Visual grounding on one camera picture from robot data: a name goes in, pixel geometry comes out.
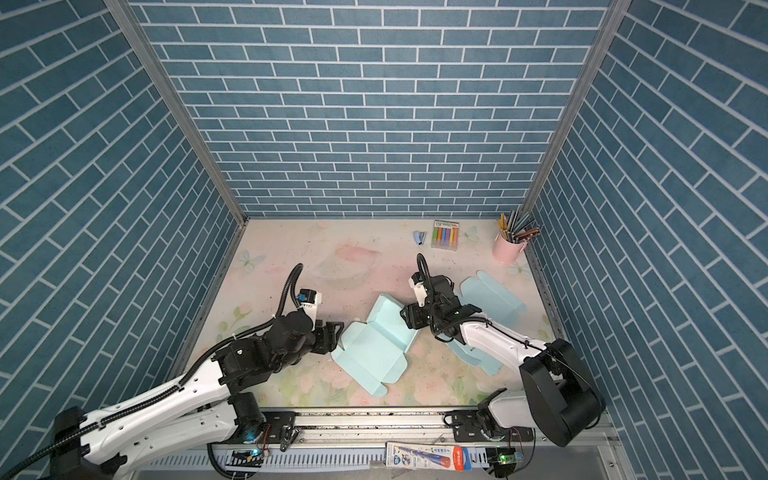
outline table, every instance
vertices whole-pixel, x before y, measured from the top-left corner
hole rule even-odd
[[[430,220],[251,220],[194,347],[192,363],[215,342],[266,322],[274,314],[285,279],[301,262],[296,291],[323,294],[318,318],[365,321],[380,293],[399,302],[415,301],[408,278],[417,271],[416,254],[427,259],[432,275],[457,285],[484,270],[526,306],[518,324],[525,335],[554,336],[525,256],[512,265],[497,263],[491,248],[495,220],[462,220],[458,250],[430,248]],[[416,245],[414,230],[427,232]],[[286,312],[293,306],[287,302]],[[522,389],[520,375],[505,366],[494,376],[458,359],[427,329],[419,331],[406,353],[408,368],[388,392],[376,398],[360,387],[327,354],[309,353],[295,366],[273,374],[252,391],[260,406],[464,406],[476,405],[501,387]]]

